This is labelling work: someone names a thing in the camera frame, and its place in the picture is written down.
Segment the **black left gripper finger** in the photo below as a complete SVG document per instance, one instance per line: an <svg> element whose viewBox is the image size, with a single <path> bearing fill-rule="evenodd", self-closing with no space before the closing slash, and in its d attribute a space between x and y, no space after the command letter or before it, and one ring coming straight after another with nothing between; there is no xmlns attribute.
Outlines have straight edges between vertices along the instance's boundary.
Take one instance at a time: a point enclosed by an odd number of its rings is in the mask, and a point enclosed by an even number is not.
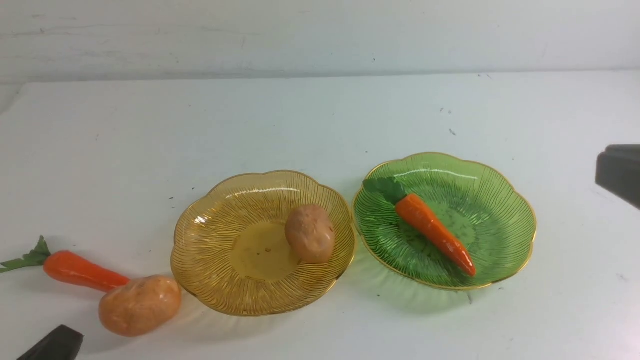
<svg viewBox="0 0 640 360"><path fill-rule="evenodd" d="M18 360L75 360L85 336L67 325L59 325L23 353Z"/></svg>

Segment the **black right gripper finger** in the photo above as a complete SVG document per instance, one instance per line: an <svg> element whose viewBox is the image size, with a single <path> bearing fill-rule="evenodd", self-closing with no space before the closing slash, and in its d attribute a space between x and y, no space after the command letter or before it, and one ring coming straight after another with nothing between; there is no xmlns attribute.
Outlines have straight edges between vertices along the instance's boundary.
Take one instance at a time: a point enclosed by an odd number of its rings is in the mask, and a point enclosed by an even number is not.
<svg viewBox="0 0 640 360"><path fill-rule="evenodd" d="M596 160L595 183L640 209L640 145L606 146Z"/></svg>

